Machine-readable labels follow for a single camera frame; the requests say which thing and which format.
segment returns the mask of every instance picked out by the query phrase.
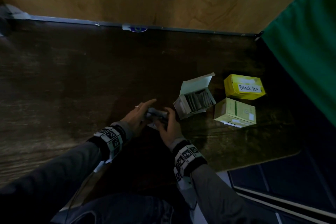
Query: green cloth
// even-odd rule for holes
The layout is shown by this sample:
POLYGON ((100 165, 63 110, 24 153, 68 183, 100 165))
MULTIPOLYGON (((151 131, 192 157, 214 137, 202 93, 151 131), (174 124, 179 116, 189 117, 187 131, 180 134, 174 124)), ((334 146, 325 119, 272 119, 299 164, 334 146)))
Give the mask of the green cloth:
POLYGON ((262 39, 336 126, 336 0, 294 0, 262 39))

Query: handwritten label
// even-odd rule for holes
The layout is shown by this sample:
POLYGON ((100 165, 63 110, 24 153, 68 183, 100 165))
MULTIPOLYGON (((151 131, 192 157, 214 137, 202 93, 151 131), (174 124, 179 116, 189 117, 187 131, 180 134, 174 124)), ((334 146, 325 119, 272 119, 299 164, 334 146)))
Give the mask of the handwritten label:
POLYGON ((238 89, 240 92, 261 93, 261 88, 257 85, 238 84, 238 89))

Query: box lid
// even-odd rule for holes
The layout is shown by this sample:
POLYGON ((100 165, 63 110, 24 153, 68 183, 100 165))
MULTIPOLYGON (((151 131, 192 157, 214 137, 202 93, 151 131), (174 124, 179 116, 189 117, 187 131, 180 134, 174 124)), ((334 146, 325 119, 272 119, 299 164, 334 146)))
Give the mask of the box lid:
POLYGON ((197 77, 195 79, 191 79, 189 81, 184 81, 181 86, 180 95, 188 94, 190 92, 206 88, 209 85, 212 76, 214 75, 214 73, 211 73, 197 77))

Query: yellow tea box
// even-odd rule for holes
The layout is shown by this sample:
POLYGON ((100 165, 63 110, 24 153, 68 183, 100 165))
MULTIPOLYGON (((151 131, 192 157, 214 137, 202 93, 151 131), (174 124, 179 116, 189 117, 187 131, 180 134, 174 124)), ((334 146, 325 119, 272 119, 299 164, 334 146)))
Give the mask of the yellow tea box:
POLYGON ((237 128, 257 123, 254 106, 230 98, 215 105, 214 120, 237 128))
POLYGON ((230 74, 224 86, 227 97, 254 100, 266 94, 258 77, 230 74))

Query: wooden table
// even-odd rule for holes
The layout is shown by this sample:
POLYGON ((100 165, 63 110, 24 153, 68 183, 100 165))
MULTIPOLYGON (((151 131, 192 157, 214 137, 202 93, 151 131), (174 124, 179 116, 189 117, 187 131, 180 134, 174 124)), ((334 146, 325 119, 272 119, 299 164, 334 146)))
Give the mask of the wooden table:
MULTIPOLYGON (((248 37, 21 21, 0 38, 0 62, 2 185, 85 142, 140 102, 157 98, 155 108, 173 107, 183 81, 212 72, 217 102, 231 73, 260 77, 267 92, 247 101, 256 107, 256 125, 216 122, 213 108, 181 121, 215 171, 300 150, 291 114, 267 76, 272 68, 248 37)), ((157 150, 149 145, 142 146, 157 150)), ((130 146, 132 156, 141 158, 139 147, 130 146)))

